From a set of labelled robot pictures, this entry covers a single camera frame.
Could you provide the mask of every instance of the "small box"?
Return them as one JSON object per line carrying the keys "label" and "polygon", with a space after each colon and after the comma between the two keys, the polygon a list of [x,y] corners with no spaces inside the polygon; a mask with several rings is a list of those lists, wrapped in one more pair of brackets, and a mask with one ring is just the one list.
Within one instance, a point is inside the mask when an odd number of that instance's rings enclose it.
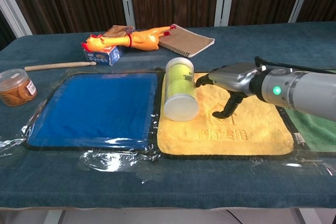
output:
{"label": "small box", "polygon": [[109,47],[102,52],[87,52],[84,54],[88,61],[94,61],[97,64],[113,66],[124,53],[124,46]]}

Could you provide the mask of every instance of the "spiral notebook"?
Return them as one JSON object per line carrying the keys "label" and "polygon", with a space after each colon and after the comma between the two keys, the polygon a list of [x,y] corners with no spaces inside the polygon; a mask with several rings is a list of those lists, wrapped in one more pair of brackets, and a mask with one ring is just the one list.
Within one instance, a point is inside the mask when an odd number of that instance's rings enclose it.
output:
{"label": "spiral notebook", "polygon": [[170,30],[169,36],[160,37],[159,46],[191,58],[215,43],[214,38],[193,33],[176,24],[173,25],[176,26],[176,29]]}

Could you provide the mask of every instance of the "green indicator light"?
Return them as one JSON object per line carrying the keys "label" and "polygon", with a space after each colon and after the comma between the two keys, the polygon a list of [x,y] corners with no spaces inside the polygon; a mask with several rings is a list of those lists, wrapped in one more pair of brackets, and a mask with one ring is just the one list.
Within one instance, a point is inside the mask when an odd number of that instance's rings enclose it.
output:
{"label": "green indicator light", "polygon": [[280,94],[281,94],[281,87],[279,87],[279,86],[275,86],[275,87],[273,88],[273,93],[274,93],[275,95],[280,95]]}

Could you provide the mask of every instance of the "blue towel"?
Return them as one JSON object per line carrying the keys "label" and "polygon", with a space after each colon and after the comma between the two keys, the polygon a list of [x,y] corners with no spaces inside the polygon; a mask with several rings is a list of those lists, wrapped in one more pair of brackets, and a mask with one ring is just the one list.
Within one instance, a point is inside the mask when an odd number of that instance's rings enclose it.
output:
{"label": "blue towel", "polygon": [[149,143],[156,73],[78,74],[36,120],[31,147],[143,149]]}

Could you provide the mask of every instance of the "yellow towel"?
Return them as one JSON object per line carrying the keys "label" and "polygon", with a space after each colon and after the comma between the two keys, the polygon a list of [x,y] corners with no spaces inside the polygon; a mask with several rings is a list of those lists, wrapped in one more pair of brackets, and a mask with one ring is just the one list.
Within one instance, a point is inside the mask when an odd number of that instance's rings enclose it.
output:
{"label": "yellow towel", "polygon": [[[204,73],[196,73],[195,80]],[[171,155],[283,155],[293,150],[293,138],[274,105],[255,96],[243,99],[227,119],[212,116],[222,111],[229,93],[217,86],[196,89],[198,116],[188,122],[174,122],[163,113],[157,134],[160,150]]]}

